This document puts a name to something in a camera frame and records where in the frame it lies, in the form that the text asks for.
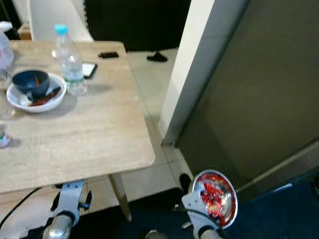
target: dark blue bowl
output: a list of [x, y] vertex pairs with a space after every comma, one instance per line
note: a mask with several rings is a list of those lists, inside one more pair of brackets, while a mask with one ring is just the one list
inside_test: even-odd
[[[38, 86], [35, 85], [35, 77], [40, 82]], [[49, 75], [37, 70], [20, 72], [12, 78], [12, 82], [22, 94], [28, 96], [29, 100], [45, 96], [50, 85]]]

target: white wall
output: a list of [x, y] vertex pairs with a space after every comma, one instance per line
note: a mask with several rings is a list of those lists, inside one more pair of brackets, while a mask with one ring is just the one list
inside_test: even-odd
[[248, 1], [191, 2], [159, 120], [164, 143], [179, 137]]
[[[28, 12], [26, 7], [27, 0], [12, 0], [13, 4], [15, 6], [15, 9], [20, 17], [20, 20], [23, 23], [29, 22], [28, 19]], [[78, 11], [81, 19], [83, 22], [85, 22], [85, 16], [84, 16], [84, 8], [83, 8], [83, 0], [72, 0], [76, 10]]]

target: black slipper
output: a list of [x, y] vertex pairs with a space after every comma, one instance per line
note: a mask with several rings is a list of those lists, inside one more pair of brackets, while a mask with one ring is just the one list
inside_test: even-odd
[[164, 57], [162, 54], [160, 54], [158, 51], [155, 53], [154, 56], [148, 56], [147, 59], [149, 61], [158, 61], [158, 62], [165, 62], [167, 61], [167, 57]]

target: plastic bottle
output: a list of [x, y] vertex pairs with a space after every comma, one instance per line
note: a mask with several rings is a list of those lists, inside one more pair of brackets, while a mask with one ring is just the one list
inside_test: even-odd
[[66, 81], [67, 90], [72, 95], [86, 93], [86, 83], [82, 71], [82, 58], [69, 37], [66, 25], [55, 25], [57, 34], [55, 55], [61, 67], [61, 73]]

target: wooden table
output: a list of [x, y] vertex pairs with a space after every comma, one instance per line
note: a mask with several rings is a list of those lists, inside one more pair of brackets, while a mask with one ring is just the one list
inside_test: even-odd
[[[13, 73], [41, 69], [58, 75], [54, 45], [12, 41]], [[123, 44], [78, 43], [83, 61], [98, 68], [87, 95], [66, 94], [58, 108], [42, 114], [16, 111], [0, 127], [14, 138], [0, 149], [0, 193], [109, 175], [127, 219], [131, 218], [120, 172], [150, 166], [154, 152]], [[102, 51], [119, 58], [101, 59]]]

